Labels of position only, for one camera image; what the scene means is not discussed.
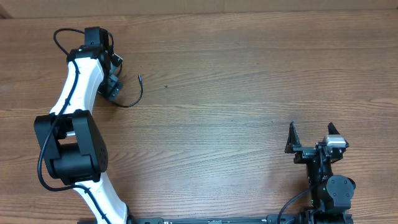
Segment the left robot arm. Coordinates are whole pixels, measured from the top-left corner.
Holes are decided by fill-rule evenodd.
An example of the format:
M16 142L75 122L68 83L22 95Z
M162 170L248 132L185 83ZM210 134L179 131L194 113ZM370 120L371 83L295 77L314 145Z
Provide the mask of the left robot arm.
M57 103L34 121L38 179L52 192L78 192L95 223L134 223L107 175L108 152L92 115L97 95L114 101L123 87L118 78L123 60L106 29L82 33L85 43L67 53L68 76Z

